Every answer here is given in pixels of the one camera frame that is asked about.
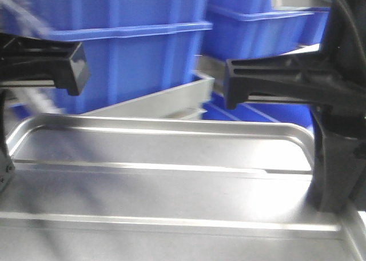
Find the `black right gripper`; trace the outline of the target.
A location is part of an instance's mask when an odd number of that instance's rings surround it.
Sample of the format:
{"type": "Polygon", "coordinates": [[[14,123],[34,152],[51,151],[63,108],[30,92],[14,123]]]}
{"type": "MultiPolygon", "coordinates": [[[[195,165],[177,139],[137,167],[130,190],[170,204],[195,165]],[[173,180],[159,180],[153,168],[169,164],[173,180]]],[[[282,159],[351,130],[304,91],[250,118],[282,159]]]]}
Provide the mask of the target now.
{"type": "Polygon", "coordinates": [[[225,105],[235,109],[254,95],[267,102],[305,103],[365,111],[365,72],[347,69],[320,51],[256,59],[228,59],[225,105]]]}

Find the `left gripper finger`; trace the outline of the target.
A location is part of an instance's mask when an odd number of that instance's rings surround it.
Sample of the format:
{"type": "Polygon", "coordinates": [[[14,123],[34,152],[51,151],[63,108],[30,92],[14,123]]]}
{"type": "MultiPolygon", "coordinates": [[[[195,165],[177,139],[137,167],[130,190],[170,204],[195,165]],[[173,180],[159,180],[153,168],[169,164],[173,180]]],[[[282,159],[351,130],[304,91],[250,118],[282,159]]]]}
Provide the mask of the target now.
{"type": "Polygon", "coordinates": [[[1,192],[5,189],[9,181],[12,179],[15,167],[6,144],[5,134],[5,100],[6,91],[1,90],[1,192]]]}

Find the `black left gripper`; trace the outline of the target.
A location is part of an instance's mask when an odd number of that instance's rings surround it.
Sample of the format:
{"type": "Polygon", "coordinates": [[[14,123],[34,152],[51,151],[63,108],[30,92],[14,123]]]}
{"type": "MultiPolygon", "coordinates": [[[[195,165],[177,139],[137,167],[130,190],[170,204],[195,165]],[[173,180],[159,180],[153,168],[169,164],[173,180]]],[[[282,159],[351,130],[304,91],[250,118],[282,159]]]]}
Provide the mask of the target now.
{"type": "Polygon", "coordinates": [[[1,33],[1,87],[55,87],[81,94],[90,77],[81,42],[1,33]]]}

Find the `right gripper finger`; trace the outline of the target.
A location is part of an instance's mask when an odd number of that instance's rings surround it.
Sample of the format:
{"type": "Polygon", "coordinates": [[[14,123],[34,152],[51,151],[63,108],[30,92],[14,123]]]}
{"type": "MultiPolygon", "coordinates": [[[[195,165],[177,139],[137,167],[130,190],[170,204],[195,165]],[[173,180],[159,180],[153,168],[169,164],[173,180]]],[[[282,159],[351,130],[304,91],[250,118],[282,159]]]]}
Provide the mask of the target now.
{"type": "Polygon", "coordinates": [[[310,198],[322,212],[339,212],[352,202],[365,211],[365,116],[335,115],[311,107],[315,161],[310,198]]]}

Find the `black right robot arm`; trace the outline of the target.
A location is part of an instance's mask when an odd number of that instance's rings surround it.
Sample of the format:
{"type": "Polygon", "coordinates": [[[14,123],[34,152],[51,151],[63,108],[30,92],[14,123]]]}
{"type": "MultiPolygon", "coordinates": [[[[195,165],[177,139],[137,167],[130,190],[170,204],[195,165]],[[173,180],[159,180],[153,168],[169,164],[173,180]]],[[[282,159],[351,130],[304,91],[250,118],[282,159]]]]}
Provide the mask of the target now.
{"type": "Polygon", "coordinates": [[[313,205],[365,209],[365,0],[331,0],[319,50],[226,62],[228,109],[263,102],[305,103],[315,137],[309,187],[313,205]]]}

